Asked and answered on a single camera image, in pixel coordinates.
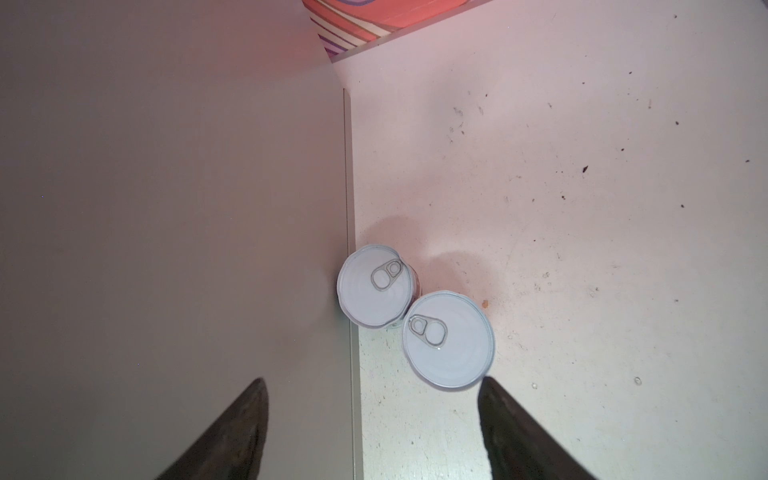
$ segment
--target can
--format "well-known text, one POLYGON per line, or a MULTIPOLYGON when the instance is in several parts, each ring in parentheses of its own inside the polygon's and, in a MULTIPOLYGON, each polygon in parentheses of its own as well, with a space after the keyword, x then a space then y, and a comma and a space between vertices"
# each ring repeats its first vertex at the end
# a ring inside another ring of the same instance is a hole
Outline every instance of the can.
POLYGON ((402 320, 422 293, 416 271, 384 245, 366 245, 350 255, 339 272, 336 292, 344 314, 371 329, 402 320))
POLYGON ((462 390, 488 373, 495 339, 488 317, 467 296, 443 290, 416 300, 402 326, 415 374, 443 390, 462 390))

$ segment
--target gray wall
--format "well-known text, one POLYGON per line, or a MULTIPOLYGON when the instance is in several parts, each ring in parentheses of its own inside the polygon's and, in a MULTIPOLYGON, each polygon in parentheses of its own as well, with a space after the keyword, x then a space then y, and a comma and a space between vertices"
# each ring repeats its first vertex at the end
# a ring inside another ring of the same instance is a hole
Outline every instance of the gray wall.
POLYGON ((352 478, 343 91, 300 2, 0 18, 3 475, 151 478, 263 376, 260 478, 352 478))

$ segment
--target pull tab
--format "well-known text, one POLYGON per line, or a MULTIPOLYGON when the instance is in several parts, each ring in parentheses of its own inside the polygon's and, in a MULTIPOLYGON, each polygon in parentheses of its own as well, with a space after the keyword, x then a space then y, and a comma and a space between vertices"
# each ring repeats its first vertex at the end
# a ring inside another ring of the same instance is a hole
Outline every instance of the pull tab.
POLYGON ((433 349, 440 349, 448 338, 448 327, 445 322, 430 316, 412 316, 408 319, 408 328, 411 333, 433 349))
POLYGON ((377 267, 371 273, 371 283, 373 283, 373 288, 377 289, 379 292, 387 290, 392 286, 395 280, 397 280, 397 277, 400 276, 403 268, 404 265, 397 259, 390 260, 382 266, 377 267))

